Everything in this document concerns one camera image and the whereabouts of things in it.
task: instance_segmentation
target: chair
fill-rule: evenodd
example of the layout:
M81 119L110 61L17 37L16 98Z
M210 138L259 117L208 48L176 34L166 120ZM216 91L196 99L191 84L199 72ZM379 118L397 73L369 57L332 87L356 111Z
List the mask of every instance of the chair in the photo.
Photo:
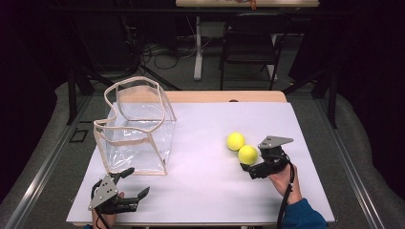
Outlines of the chair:
M291 27L288 17L271 12L244 12L232 16L224 26L224 42L220 60L221 90L224 89L224 65L273 65L269 79L271 90L281 49ZM280 34L275 44L271 36Z

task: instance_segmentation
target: yellow ball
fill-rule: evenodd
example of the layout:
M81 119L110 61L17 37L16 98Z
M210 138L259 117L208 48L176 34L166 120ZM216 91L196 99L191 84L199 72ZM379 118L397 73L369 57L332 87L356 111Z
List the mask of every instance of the yellow ball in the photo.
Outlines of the yellow ball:
M238 132L230 134L226 140L227 147L232 151L238 151L245 145L245 137Z
M258 157L257 150L251 145L243 146L238 153L238 159L247 165L254 164Z

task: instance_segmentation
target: white table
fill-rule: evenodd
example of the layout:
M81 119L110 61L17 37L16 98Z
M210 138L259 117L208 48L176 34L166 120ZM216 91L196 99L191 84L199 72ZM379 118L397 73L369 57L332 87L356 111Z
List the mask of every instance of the white table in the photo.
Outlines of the white table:
M318 0L256 0L259 8L314 8L318 7ZM237 3L235 0L176 0L176 6L186 8L250 8L249 2ZM202 22L197 16L196 21L196 65L194 80L202 79L203 50L202 50ZM272 75L274 66L267 66Z
M239 131L256 146L267 135L291 137L283 145L298 166L302 194L326 221L334 217L292 107L280 92L168 92L178 118L168 175L129 176L117 187L127 198L150 186L135 213L117 216L117 225L268 225L277 221L281 196L265 179L242 171L228 134ZM239 103L218 102L238 99ZM67 221L91 223L87 207L93 185L105 175L98 149L78 190Z

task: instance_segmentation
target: white tabletop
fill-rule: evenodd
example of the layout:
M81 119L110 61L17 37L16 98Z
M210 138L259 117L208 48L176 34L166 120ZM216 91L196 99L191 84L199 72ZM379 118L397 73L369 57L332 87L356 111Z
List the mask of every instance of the white tabletop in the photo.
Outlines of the white tabletop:
M318 7L318 0L256 0L256 6L267 8L305 8ZM207 8L235 8L248 7L249 2L238 3L235 0L176 0L178 7L207 7Z
M277 221L281 196L269 179L251 179L237 154L226 148L238 131L257 146L267 135L293 138L283 145L297 165L302 194L325 218L334 217L307 144L289 103L172 103L178 121L168 175L129 176L117 187L127 198L150 186L135 213L117 216L124 225L265 225ZM91 222L87 210L93 185L105 176L98 149L75 198L68 222Z

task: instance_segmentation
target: gray floor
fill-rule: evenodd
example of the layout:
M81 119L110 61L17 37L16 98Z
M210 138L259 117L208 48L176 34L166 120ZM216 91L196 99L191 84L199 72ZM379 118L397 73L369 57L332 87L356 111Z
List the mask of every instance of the gray floor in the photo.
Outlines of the gray floor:
M288 70L299 42L297 37L288 39L274 90L282 90L292 82ZM169 70L158 68L175 63L167 56L156 59L158 67L153 59L147 66L182 90L218 90L219 50L216 40L204 47L201 81L193 79L194 56L180 58ZM227 90L266 90L268 87L265 71L236 67L226 70L226 75L235 76L232 80L226 78ZM65 221L72 206L69 199L75 195L96 146L91 137L92 123L88 121L103 117L105 109L100 95L106 87L93 83L95 95L79 97L79 116L68 127L65 126L69 115L67 86L62 85L56 90L58 102L53 118L24 172L0 205L1 228L75 228ZM374 169L367 135L351 105L338 97L338 129L334 130L325 117L325 101L311 99L310 89L311 85L307 85L288 95L288 102L297 115L331 209L337 217L337 222L330 227L405 228L404 200L386 186ZM90 131L85 142L69 143L75 128Z

